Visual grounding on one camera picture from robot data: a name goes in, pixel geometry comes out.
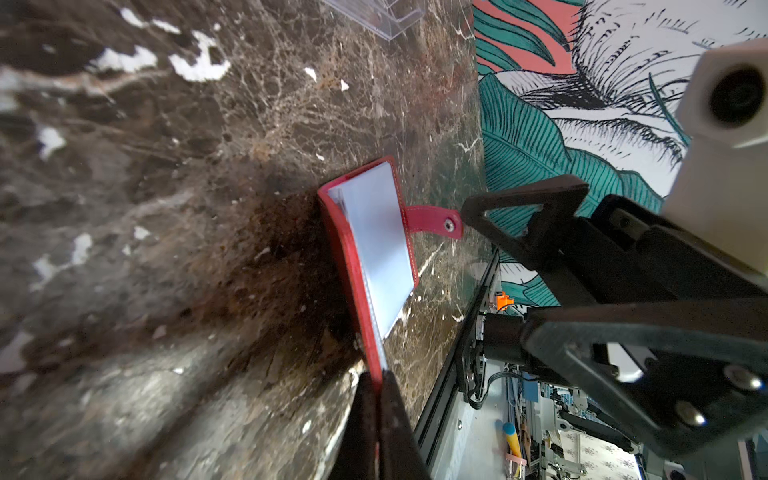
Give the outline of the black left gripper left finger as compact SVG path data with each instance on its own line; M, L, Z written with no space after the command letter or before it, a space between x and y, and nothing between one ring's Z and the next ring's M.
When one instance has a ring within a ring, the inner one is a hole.
M377 479L377 401L371 375L363 373L329 479Z

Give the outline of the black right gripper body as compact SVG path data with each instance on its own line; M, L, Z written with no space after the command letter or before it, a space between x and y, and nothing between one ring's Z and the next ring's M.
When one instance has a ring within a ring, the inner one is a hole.
M519 210L496 210L489 216L513 235L524 226ZM767 302L767 281L754 269L617 195L606 197L589 217L575 213L557 253L539 272L557 303L529 311L693 300ZM521 319L488 315L483 354L517 364L541 379L576 387L523 349L528 312ZM642 349L611 343L595 346L593 357L619 380L632 382L640 378L640 363L649 356Z

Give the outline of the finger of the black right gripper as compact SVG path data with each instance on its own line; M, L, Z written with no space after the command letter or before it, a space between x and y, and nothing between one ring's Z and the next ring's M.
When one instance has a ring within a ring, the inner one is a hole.
M623 382L594 359L595 346L611 343L648 354L639 379ZM667 458L767 425L764 299L536 309L521 344Z
M589 192L573 175L561 175L529 185L467 198L460 210L463 223L529 270L542 270L554 257L566 228ZM518 235L506 232L489 213L519 210L524 226Z

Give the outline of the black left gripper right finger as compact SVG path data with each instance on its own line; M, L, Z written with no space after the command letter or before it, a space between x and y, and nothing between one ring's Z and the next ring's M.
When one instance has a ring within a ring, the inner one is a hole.
M431 477L420 455L393 372L385 370L379 394L379 478Z

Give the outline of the clear acrylic compartment organizer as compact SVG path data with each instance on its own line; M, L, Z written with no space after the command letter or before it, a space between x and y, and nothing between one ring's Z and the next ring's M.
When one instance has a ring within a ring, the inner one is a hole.
M423 1L323 0L323 3L387 41L402 35L425 15Z

